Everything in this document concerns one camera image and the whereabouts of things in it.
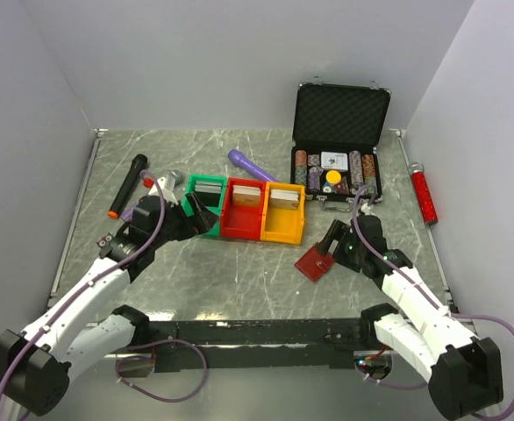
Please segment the red leather card holder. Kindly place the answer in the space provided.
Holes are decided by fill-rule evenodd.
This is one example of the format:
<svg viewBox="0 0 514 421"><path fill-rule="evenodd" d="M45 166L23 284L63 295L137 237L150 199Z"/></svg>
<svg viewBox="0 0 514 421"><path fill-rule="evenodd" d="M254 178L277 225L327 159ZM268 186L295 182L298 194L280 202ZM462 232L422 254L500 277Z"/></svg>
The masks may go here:
<svg viewBox="0 0 514 421"><path fill-rule="evenodd" d="M321 254L319 245L315 244L295 263L295 268L310 281L317 282L331 270L334 263L332 254Z"/></svg>

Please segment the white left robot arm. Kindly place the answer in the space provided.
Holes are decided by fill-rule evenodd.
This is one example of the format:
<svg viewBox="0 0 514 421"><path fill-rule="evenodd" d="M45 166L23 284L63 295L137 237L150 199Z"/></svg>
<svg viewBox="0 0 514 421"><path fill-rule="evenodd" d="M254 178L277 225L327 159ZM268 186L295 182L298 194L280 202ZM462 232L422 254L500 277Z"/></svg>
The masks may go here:
<svg viewBox="0 0 514 421"><path fill-rule="evenodd" d="M186 198L191 215L164 196L142 197L131 220L105 238L98 258L57 304L21 332L0 334L0 417L1 404L8 401L43 416L78 375L106 354L155 347L149 317L127 305L95 328L85 326L153 263L160 247L205 234L218 222L195 193Z"/></svg>

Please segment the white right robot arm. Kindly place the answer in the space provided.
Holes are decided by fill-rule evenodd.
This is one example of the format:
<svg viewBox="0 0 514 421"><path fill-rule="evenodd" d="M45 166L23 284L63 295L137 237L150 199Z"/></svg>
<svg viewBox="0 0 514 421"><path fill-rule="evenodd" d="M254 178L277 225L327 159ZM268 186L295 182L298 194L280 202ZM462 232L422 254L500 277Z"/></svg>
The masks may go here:
<svg viewBox="0 0 514 421"><path fill-rule="evenodd" d="M365 275L390 298L361 312L361 343L370 349L388 346L406 360L425 380L444 418L457 420L502 402L497 344L455 319L413 262L388 248L378 217L359 215L349 224L335 219L315 248Z"/></svg>

